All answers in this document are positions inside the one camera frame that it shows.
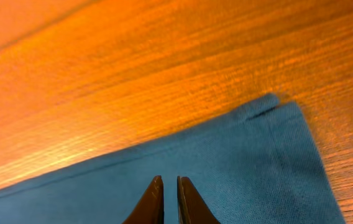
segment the blue cloth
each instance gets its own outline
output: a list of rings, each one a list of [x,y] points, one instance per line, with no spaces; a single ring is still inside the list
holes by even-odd
[[[296,103],[267,94],[182,132],[0,190],[0,223],[122,223],[155,175],[165,223],[178,223],[177,176],[221,223],[344,223]]]

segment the blue fabric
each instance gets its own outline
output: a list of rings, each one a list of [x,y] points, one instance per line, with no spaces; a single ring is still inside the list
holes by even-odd
[[[182,132],[0,190],[0,223],[122,223],[155,175],[165,223],[188,176],[221,223],[344,223],[296,103],[273,94]]]

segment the folded cloth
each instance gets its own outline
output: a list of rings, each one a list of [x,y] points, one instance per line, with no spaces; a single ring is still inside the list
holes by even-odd
[[[122,223],[155,175],[165,223],[187,176],[221,223],[345,223],[296,103],[267,94],[171,136],[0,190],[0,223]]]

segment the towel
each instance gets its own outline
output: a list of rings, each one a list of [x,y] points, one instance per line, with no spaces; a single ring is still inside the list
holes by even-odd
[[[155,175],[165,223],[187,176],[221,223],[345,223],[295,102],[267,94],[164,138],[0,190],[0,224],[122,223]]]

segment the wooden table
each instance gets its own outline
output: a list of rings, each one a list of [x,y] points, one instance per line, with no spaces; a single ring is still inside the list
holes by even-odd
[[[0,16],[0,188],[272,91],[353,223],[353,1],[27,2]]]

